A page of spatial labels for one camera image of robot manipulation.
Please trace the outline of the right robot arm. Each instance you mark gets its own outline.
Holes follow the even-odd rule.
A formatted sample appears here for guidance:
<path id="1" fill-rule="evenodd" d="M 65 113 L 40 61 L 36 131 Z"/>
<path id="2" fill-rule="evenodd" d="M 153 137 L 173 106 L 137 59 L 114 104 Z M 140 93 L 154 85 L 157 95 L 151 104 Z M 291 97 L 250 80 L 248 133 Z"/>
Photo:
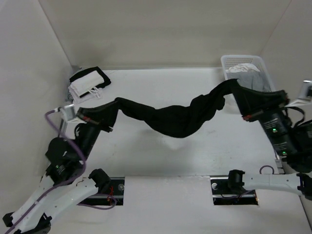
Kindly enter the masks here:
<path id="1" fill-rule="evenodd" d="M 244 87 L 232 93 L 245 121 L 258 121 L 280 159 L 287 163 L 293 174 L 250 174 L 231 170 L 226 187 L 232 193 L 250 190 L 274 190 L 312 198 L 312 122 L 302 118 L 292 123 L 289 99 L 285 91 L 259 92 Z"/>

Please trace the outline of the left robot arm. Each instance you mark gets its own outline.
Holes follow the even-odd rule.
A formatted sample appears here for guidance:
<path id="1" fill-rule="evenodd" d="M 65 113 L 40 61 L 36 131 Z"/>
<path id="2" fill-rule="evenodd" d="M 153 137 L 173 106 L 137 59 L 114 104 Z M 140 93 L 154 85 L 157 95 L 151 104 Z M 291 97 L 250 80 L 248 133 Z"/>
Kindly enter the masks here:
<path id="1" fill-rule="evenodd" d="M 111 132 L 112 127 L 79 109 L 76 117 L 82 122 L 75 129 L 75 139 L 69 139 L 50 119 L 50 115 L 57 112 L 64 112 L 64 109 L 56 108 L 44 115 L 60 135 L 49 143 L 46 157 L 50 164 L 28 200 L 17 211 L 3 216 L 8 234 L 46 234 L 64 211 L 81 205 L 90 196 L 102 195 L 109 190 L 110 177 L 102 169 L 95 169 L 77 186 L 62 194 L 66 187 L 84 174 L 87 157 L 99 133 Z"/>

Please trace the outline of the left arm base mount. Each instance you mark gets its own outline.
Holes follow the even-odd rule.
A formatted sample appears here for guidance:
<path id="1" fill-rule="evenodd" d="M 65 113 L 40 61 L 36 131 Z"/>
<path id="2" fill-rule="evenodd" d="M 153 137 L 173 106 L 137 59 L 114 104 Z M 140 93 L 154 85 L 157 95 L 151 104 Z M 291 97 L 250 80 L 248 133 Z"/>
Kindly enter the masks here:
<path id="1" fill-rule="evenodd" d="M 89 206 L 122 206 L 125 191 L 125 178 L 124 177 L 111 177 L 96 179 L 96 184 L 99 185 L 97 194 L 92 195 L 82 202 L 81 205 Z"/>

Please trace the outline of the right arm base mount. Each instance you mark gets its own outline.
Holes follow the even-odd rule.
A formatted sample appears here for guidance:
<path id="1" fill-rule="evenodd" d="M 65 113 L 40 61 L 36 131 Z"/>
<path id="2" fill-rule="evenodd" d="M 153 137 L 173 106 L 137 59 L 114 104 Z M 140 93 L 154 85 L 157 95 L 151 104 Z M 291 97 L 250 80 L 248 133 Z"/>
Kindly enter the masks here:
<path id="1" fill-rule="evenodd" d="M 258 205 L 258 199 L 255 190 L 234 192 L 228 186 L 227 176 L 211 176 L 210 184 L 214 205 Z"/>

